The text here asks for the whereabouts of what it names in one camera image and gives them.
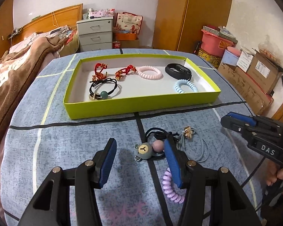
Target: bed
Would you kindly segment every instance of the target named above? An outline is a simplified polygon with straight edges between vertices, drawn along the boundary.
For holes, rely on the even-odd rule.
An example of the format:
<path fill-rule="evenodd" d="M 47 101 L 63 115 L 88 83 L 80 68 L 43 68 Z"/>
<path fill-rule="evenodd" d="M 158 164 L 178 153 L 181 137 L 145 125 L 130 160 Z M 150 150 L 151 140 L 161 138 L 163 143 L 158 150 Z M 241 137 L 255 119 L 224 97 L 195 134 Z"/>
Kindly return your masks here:
<path fill-rule="evenodd" d="M 222 90 L 212 104 L 183 108 L 129 113 L 116 116 L 70 120 L 63 97 L 72 72 L 80 59 L 100 55 L 152 53 L 184 56 L 197 64 Z M 176 132 L 191 126 L 205 137 L 210 147 L 204 167 L 226 166 L 242 183 L 261 160 L 246 146 L 242 137 L 220 125 L 220 118 L 230 111 L 252 115 L 239 93 L 209 63 L 196 55 L 154 49 L 111 49 L 78 53 L 54 59 L 37 76 L 11 120 L 1 166 L 1 200 L 8 226 L 17 225 L 27 204 L 47 174 L 55 166 L 77 167 L 103 149 L 108 139 L 117 140 L 117 153 L 108 179 L 96 190 L 103 225 L 176 225 L 182 205 L 162 194 L 162 177 L 167 161 L 134 161 L 134 144 L 152 127 Z M 189 148 L 199 152 L 195 137 Z M 264 187 L 262 165 L 244 187 L 254 207 L 260 204 Z M 159 181 L 151 177 L 154 174 Z M 74 189 L 70 192 L 72 225 L 76 225 Z M 209 210 L 210 191 L 206 190 L 205 211 Z"/>
<path fill-rule="evenodd" d="M 27 88 L 53 59 L 73 54 L 79 48 L 73 25 L 81 19 L 82 4 L 53 13 L 61 27 L 57 28 L 49 15 L 34 20 L 23 27 L 0 59 L 0 167 L 7 128 Z M 0 216 L 4 218 L 1 201 Z"/>

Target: gray bear charm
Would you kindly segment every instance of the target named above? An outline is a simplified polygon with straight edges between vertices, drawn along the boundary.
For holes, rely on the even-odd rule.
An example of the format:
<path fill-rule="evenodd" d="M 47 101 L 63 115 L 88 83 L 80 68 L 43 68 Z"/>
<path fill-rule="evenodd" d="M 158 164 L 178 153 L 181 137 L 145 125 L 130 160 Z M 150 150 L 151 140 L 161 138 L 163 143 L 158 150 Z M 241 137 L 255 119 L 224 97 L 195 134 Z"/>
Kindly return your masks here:
<path fill-rule="evenodd" d="M 135 161 L 148 160 L 153 156 L 153 148 L 149 143 L 135 144 L 134 148 L 137 150 Z"/>

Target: pink coil hair tie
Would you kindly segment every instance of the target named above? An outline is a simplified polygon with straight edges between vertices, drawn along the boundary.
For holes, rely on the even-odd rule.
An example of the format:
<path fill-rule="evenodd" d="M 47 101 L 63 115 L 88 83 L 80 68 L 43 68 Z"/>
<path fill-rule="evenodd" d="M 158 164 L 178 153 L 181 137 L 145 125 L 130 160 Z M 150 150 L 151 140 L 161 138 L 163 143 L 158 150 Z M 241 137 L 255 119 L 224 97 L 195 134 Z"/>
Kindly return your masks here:
<path fill-rule="evenodd" d="M 167 195 L 168 198 L 170 198 L 171 201 L 174 201 L 175 203 L 182 204 L 184 202 L 184 196 L 178 195 L 175 193 L 175 191 L 172 189 L 171 181 L 172 181 L 172 174 L 170 171 L 170 168 L 167 168 L 165 171 L 165 175 L 163 176 L 162 181 L 162 188 L 164 189 L 164 193 Z"/>
<path fill-rule="evenodd" d="M 147 75 L 147 74 L 143 73 L 143 71 L 146 71 L 146 70 L 155 71 L 156 74 L 155 75 Z M 139 67 L 137 69 L 137 73 L 141 78 L 148 79 L 148 80 L 158 80 L 162 77 L 162 72 L 159 69 L 157 69 L 156 67 L 153 67 L 153 66 Z"/>

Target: wooden headboard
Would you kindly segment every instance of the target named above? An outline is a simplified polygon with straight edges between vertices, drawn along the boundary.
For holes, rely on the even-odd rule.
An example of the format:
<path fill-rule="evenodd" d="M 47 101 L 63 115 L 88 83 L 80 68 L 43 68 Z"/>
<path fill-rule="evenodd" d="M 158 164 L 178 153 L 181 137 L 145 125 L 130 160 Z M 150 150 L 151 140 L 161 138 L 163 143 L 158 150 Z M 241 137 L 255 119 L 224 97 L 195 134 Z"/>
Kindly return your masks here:
<path fill-rule="evenodd" d="M 82 19 L 82 9 L 83 4 L 81 3 L 56 10 L 33 20 L 23 27 L 22 33 L 12 38 L 12 45 L 25 40 L 34 32 L 48 32 L 64 25 L 76 26 L 77 21 Z"/>

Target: red bracelet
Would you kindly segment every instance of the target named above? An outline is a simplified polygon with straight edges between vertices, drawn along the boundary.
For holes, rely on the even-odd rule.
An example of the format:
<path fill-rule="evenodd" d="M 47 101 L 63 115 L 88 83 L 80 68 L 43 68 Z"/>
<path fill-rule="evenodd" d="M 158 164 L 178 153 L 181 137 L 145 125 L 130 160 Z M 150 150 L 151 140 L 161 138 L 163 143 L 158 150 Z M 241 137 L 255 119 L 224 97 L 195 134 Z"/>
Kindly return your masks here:
<path fill-rule="evenodd" d="M 118 70 L 115 73 L 115 79 L 116 80 L 120 80 L 121 77 L 122 77 L 122 74 L 126 74 L 127 75 L 131 70 L 136 72 L 136 68 L 133 65 L 129 65 L 127 68 L 123 68 L 123 69 Z"/>
<path fill-rule="evenodd" d="M 102 68 L 100 72 L 97 72 L 97 68 L 98 68 L 98 67 L 101 67 L 101 68 Z M 102 71 L 103 71 L 104 69 L 107 69 L 107 67 L 108 67 L 108 66 L 107 66 L 106 64 L 97 63 L 97 64 L 95 65 L 95 67 L 94 67 L 94 73 L 95 73 L 95 75 L 92 76 L 92 81 L 94 82 L 94 81 L 106 79 L 106 77 L 107 77 L 107 72 L 106 72 L 106 74 L 104 75 L 104 74 L 102 73 Z"/>

